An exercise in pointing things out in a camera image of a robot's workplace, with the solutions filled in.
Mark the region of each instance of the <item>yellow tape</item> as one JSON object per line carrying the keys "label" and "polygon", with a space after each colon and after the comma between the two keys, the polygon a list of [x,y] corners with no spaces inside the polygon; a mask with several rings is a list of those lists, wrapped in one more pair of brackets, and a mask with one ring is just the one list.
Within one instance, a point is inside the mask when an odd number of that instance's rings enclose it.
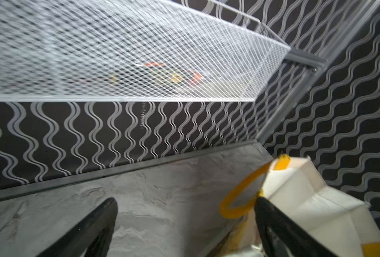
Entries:
{"label": "yellow tape", "polygon": [[239,196],[241,192],[249,184],[251,184],[260,175],[266,173],[269,170],[271,162],[266,163],[262,167],[258,168],[255,172],[248,175],[240,184],[238,184],[220,203],[220,214],[227,219],[238,219],[247,214],[255,205],[256,199],[262,195],[262,191],[258,192],[250,201],[244,205],[235,208],[229,208],[230,204]]}
{"label": "yellow tape", "polygon": [[380,257],[380,243],[362,244],[364,257]]}
{"label": "yellow tape", "polygon": [[287,154],[282,154],[279,157],[279,161],[276,163],[273,170],[287,169],[287,166],[289,165],[289,163],[290,163],[290,156],[288,156]]}

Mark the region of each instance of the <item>black and white wall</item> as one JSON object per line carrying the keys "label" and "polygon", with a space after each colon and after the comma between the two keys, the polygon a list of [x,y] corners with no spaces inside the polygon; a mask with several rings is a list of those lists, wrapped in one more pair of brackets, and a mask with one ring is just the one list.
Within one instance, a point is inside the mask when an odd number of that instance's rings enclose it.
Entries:
{"label": "black and white wall", "polygon": [[[242,16],[205,0],[178,2],[249,25]],[[314,54],[326,47],[359,3],[222,2]],[[255,103],[0,102],[0,189],[254,139],[304,72],[300,65],[281,65]]]}

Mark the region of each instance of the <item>metal bracket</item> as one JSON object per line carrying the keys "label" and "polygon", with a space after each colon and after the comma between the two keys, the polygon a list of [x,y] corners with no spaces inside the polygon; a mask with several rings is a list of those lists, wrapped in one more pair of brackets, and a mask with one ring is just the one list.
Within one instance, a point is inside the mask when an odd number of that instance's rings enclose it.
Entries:
{"label": "metal bracket", "polygon": [[290,52],[286,55],[285,60],[305,64],[316,69],[321,68],[326,63],[326,59],[297,48],[291,48]]}

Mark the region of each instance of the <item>gray metal frame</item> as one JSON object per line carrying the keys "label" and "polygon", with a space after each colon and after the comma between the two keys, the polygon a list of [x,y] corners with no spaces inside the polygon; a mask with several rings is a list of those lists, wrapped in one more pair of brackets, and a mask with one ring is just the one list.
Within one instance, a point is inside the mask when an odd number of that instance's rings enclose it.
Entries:
{"label": "gray metal frame", "polygon": [[264,144],[269,136],[271,136],[276,127],[284,121],[285,116],[294,108],[297,102],[305,95],[305,93],[316,83],[316,81],[325,73],[337,56],[348,46],[352,38],[357,34],[360,28],[369,20],[370,16],[376,11],[380,5],[380,0],[366,0],[360,4],[353,12],[352,16],[341,30],[330,40],[323,51],[320,53],[321,58],[326,58],[326,62],[314,74],[312,72],[305,73],[291,93],[286,96],[274,114],[267,123],[257,133],[256,139]]}
{"label": "gray metal frame", "polygon": [[291,48],[290,52],[286,55],[285,60],[304,64],[312,68],[321,68],[327,61],[315,54],[309,54],[297,48]]}

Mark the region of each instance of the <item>gray floor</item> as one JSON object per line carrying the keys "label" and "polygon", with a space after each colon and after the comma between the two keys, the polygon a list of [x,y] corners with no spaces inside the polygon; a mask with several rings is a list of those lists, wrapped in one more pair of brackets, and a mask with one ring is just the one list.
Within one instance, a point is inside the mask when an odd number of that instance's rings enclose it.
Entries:
{"label": "gray floor", "polygon": [[203,256],[234,224],[220,201],[269,160],[255,143],[0,202],[0,256],[37,255],[108,197],[118,203],[108,256]]}

